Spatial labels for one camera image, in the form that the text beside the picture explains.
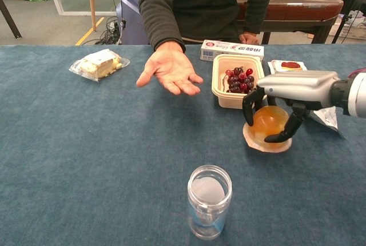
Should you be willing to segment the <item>blue table cloth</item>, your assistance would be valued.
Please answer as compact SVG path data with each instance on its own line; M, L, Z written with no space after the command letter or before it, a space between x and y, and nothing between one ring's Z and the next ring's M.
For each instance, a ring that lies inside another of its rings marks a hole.
M97 50L0 46L0 246L366 246L365 119L307 119L287 152L258 152L199 46L186 49L204 79L192 97L136 87L148 46L116 46L130 64L100 82L69 71ZM212 241L187 223L205 164L233 184Z

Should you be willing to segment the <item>black tripod stand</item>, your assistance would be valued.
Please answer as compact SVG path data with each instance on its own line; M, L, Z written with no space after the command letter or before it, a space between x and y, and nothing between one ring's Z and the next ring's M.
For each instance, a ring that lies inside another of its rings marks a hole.
M347 20L349 20L349 18L350 18L349 13L352 10L353 6L355 5L355 2L356 2L356 0L351 0L351 2L346 6L346 8L345 8L345 14L343 15L342 20L341 20L341 23L339 25L339 28L338 28L336 34L333 37L332 44L335 44L337 42L337 40L338 40L338 38L339 38L339 36L340 36L340 34L342 32L342 29L343 29L343 27L345 25L345 22Z

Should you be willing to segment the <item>brown wooden game table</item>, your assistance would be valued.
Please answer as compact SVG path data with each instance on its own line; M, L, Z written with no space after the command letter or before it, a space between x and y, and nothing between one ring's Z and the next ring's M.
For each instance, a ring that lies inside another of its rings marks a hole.
M296 31L312 34L312 43L325 43L342 7L342 0L270 0L261 43L267 44L271 33Z

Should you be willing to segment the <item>orange jelly cup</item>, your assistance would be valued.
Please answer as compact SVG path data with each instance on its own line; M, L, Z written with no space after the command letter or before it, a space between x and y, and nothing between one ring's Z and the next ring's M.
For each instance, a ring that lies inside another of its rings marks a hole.
M292 139L280 143L268 143L267 136L280 133L288 120L287 112L278 106L265 106L253 115L253 125L243 127L243 136L250 148L267 153L281 153L292 145Z

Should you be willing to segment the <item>white toothpaste box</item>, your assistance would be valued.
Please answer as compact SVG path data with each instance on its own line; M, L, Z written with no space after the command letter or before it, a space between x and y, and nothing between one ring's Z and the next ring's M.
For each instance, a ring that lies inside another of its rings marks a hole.
M264 58L264 47L260 45L247 45L242 43L232 43L214 40L204 40L201 45L200 59L213 61L220 54L238 54Z

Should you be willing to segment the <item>clear plastic jar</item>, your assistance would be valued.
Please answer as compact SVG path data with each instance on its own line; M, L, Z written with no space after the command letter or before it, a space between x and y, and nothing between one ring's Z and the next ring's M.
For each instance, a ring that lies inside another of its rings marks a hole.
M202 165L187 184L188 225L201 240L214 240L222 233L232 199L232 181L217 165Z

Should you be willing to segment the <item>person left hand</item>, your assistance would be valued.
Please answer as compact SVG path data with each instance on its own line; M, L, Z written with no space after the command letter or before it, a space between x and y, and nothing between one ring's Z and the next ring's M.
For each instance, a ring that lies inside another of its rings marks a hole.
M239 40L242 44L246 45L258 45L259 40L256 33L243 32L239 35Z

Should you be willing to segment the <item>cake slice in plastic bag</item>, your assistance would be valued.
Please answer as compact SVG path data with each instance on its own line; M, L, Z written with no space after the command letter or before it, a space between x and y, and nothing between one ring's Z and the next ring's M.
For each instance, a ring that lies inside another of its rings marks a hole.
M69 67L69 71L86 79L98 82L129 64L129 59L122 58L110 49L103 49L76 60Z

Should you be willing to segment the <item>person body dark clothes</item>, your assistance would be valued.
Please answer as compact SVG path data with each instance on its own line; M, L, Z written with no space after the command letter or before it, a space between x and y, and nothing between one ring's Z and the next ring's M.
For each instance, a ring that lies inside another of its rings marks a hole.
M173 13L184 42L205 39L239 42L237 0L173 0Z

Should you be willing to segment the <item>dark table leg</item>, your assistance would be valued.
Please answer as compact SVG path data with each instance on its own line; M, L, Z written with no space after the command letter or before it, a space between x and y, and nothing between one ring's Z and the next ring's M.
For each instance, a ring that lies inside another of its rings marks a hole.
M13 33L15 39L22 38L21 33L19 32L9 10L7 9L3 0L0 0L0 12L2 13L4 19L6 20L11 32Z

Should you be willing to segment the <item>person right forearm dark sleeve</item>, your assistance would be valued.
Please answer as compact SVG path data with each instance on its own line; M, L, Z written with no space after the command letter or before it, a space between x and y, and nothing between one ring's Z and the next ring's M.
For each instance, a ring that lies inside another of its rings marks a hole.
M178 45L179 51L185 52L173 13L173 0L140 0L139 8L153 50L158 50L167 42L173 42Z

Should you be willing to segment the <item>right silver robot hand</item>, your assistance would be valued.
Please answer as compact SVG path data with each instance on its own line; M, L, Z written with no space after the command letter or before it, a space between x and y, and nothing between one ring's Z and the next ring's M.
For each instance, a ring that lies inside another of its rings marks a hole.
M311 110L341 106L341 94L336 88L340 79L336 72L320 70L287 71L270 74L257 81L242 100L242 111L249 126L253 126L253 104L264 96L283 99L293 109L284 130L267 136L267 143L280 143L290 139L309 116Z

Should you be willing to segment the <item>white plastic basket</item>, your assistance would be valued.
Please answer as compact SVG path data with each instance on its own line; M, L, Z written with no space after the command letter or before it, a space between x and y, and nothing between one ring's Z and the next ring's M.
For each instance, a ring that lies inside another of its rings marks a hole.
M340 27L340 23L336 22L329 32L330 36L335 36L338 29ZM351 39L359 39L366 41L366 26L350 26L345 24L340 32L339 37L343 38L351 38Z

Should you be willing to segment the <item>light blue machine base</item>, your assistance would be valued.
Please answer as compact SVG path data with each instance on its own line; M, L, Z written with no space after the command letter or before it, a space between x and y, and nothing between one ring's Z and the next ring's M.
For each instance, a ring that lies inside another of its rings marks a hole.
M122 45L149 44L138 3L139 0L120 0L116 8L117 18L120 23L120 43Z

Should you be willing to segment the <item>person right hand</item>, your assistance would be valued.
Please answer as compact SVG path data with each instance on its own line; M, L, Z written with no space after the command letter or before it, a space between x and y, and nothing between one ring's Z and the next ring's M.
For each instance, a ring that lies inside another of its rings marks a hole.
M199 94L200 88L197 84L203 83L203 79L196 74L192 63L176 41L166 41L156 48L148 58L136 85L142 88L152 77L156 77L167 91L175 95Z

